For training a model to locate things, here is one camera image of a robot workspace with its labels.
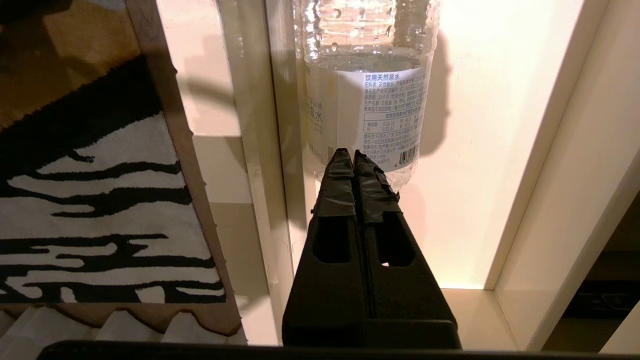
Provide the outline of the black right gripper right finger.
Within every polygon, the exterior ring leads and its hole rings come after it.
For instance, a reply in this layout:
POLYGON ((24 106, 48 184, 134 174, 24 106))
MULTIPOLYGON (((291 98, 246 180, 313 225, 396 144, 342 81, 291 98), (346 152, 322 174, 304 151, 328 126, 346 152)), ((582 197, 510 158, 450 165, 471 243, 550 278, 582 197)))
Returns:
POLYGON ((386 174, 354 158, 365 281, 363 344, 378 349, 462 348, 455 316, 423 256, 386 174))

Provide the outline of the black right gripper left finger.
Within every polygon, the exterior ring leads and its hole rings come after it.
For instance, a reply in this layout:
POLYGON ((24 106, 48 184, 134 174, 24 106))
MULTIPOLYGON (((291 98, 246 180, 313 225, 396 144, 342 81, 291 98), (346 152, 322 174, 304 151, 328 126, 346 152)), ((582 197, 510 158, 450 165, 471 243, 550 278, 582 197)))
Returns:
POLYGON ((336 150, 311 210, 282 319, 285 347, 362 348, 369 314, 354 161, 336 150))

